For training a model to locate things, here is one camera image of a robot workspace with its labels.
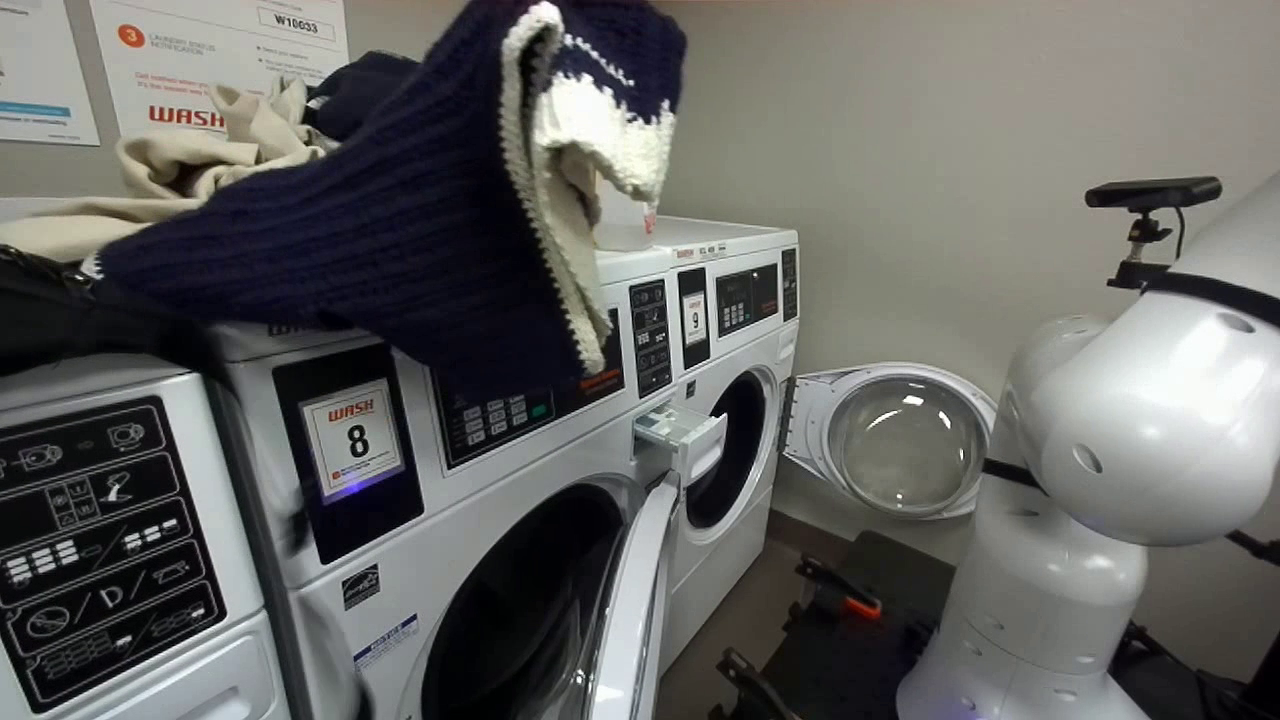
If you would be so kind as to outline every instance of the poster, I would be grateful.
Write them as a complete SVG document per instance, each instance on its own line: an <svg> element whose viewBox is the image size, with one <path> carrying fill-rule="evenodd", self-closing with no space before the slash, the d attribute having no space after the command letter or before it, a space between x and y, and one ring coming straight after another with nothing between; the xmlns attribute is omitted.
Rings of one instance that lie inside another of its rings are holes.
<svg viewBox="0 0 1280 720"><path fill-rule="evenodd" d="M0 141L94 143L64 0L0 0Z"/></svg>
<svg viewBox="0 0 1280 720"><path fill-rule="evenodd" d="M211 83L269 91L348 65L342 0L92 0L121 137L207 129Z"/></svg>

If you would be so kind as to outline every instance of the floor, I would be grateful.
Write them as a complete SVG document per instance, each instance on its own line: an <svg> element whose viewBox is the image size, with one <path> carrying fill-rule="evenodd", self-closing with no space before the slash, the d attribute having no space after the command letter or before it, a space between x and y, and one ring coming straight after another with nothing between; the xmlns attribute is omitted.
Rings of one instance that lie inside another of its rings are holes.
<svg viewBox="0 0 1280 720"><path fill-rule="evenodd" d="M768 538L746 575L729 592L716 614L666 669L655 700L655 720L707 720L716 702L731 708L731 682L716 673L723 646L737 646L756 669L782 638L782 620L794 601L804 601L804 580L794 575L798 551L837 561L847 542L819 527L794 524L779 513L768 514Z"/></svg>

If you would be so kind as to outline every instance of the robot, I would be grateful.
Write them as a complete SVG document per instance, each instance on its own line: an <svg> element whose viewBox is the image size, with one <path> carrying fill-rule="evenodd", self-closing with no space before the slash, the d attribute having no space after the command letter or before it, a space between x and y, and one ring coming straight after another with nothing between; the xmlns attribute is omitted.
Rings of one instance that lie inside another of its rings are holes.
<svg viewBox="0 0 1280 720"><path fill-rule="evenodd" d="M945 620L895 686L902 720L1135 720L1106 660L1144 592L1147 549L1239 527L1280 466L1280 174L1173 266L1139 252L1151 208L1215 178L1088 190L1131 208L1113 322L1055 319L1010 360L973 542Z"/></svg>

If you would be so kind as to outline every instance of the clothing pile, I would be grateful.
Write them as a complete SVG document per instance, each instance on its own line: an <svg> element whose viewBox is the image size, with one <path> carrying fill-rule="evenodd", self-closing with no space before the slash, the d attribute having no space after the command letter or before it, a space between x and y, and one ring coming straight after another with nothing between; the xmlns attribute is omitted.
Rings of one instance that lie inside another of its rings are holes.
<svg viewBox="0 0 1280 720"><path fill-rule="evenodd" d="M336 152L240 174L94 266L204 322L363 327L473 390L571 383L611 331L595 178L659 196L681 59L642 0L473 0Z"/></svg>

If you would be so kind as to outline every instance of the stacked washer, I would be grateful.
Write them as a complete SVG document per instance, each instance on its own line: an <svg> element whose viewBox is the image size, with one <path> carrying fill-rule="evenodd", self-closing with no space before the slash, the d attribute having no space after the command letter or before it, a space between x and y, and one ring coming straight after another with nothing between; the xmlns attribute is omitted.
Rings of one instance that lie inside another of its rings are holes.
<svg viewBox="0 0 1280 720"><path fill-rule="evenodd" d="M48 365L0 417L0 716L287 716L199 377Z"/></svg>
<svg viewBox="0 0 1280 720"><path fill-rule="evenodd" d="M302 716L340 708L336 663L376 720L647 716L677 489L633 428L671 404L677 289L666 252L601 272L611 367L575 386L477 397L367 335L219 331Z"/></svg>
<svg viewBox="0 0 1280 720"><path fill-rule="evenodd" d="M798 242L790 228L707 221L659 221L655 242L677 266L677 413L729 419L721 462L683 489L671 527L671 663L764 549L798 335Z"/></svg>

